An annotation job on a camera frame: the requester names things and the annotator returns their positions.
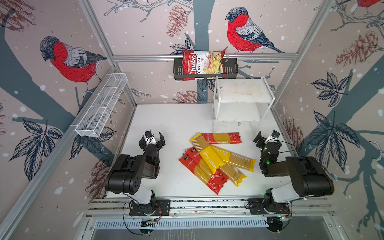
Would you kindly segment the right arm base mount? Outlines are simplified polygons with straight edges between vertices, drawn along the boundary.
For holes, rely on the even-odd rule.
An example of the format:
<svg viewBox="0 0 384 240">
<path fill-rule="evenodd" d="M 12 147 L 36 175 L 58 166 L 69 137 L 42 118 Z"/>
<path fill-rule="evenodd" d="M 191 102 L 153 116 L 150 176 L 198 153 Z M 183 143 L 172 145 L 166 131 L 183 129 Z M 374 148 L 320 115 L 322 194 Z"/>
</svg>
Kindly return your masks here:
<svg viewBox="0 0 384 240">
<path fill-rule="evenodd" d="M 248 199 L 245 208 L 251 215 L 290 215 L 291 210 L 287 203 L 276 203 L 273 200 Z"/>
</svg>

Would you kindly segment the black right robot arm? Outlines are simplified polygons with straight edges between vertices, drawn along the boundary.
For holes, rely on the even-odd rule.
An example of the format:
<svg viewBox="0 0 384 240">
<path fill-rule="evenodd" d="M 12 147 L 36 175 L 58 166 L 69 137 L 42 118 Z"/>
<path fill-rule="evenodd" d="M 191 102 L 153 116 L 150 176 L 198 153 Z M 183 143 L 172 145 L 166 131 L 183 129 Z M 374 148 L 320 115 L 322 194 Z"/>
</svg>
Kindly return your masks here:
<svg viewBox="0 0 384 240">
<path fill-rule="evenodd" d="M 288 203 L 307 198 L 330 196 L 334 193 L 334 183 L 323 168 L 313 157 L 286 157 L 279 162 L 281 153 L 280 133 L 273 130 L 267 138 L 258 132 L 254 139 L 256 146 L 261 149 L 260 170 L 265 177 L 289 176 L 291 181 L 278 188 L 268 189 L 264 194 L 263 207 L 268 213 L 279 210 L 287 211 Z"/>
</svg>

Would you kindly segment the yellow spaghetti pack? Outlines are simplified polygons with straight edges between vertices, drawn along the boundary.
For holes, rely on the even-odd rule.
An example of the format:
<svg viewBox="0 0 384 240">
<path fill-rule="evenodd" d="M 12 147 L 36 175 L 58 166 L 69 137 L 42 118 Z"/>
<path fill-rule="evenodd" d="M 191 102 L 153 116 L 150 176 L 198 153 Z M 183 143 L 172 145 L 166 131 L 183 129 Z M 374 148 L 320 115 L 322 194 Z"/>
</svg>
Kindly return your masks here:
<svg viewBox="0 0 384 240">
<path fill-rule="evenodd" d="M 239 167 L 252 173 L 254 172 L 256 162 L 255 159 L 250 159 L 215 146 L 212 146 L 212 148 L 225 163 L 234 165 L 235 167 Z"/>
<path fill-rule="evenodd" d="M 247 177 L 237 167 L 234 167 L 230 164 L 221 166 L 220 170 L 229 177 L 230 181 L 236 187 L 239 187 L 239 184 L 242 183 L 243 179 Z"/>
<path fill-rule="evenodd" d="M 198 133 L 195 137 L 193 137 L 190 142 L 199 152 L 205 163 L 208 165 L 212 174 L 215 174 L 217 169 L 225 165 L 225 163 L 215 152 L 213 147 L 205 140 L 201 133 Z"/>
</svg>

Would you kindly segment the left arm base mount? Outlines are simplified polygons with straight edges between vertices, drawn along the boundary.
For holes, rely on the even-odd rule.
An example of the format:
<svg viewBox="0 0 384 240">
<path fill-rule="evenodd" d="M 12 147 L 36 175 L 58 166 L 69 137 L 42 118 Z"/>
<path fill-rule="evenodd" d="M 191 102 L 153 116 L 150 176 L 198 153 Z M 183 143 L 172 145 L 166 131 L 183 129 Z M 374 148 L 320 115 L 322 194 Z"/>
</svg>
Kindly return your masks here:
<svg viewBox="0 0 384 240">
<path fill-rule="evenodd" d="M 151 201 L 147 205 L 140 205 L 134 201 L 130 202 L 130 217 L 160 217 L 170 214 L 170 200 Z"/>
</svg>

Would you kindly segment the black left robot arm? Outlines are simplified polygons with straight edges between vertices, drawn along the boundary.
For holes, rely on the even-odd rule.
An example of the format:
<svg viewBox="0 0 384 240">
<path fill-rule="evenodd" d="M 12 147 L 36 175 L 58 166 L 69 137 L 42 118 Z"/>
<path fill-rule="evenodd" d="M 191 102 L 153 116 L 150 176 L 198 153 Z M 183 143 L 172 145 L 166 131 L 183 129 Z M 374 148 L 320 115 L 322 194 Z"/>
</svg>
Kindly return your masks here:
<svg viewBox="0 0 384 240">
<path fill-rule="evenodd" d="M 142 184 L 142 179 L 156 179 L 160 171 L 160 149 L 166 145 L 165 138 L 159 134 L 156 140 L 152 131 L 146 131 L 139 140 L 143 151 L 137 156 L 121 154 L 112 166 L 105 180 L 105 189 L 114 194 L 123 194 L 138 207 L 153 212 L 156 195 Z"/>
</svg>

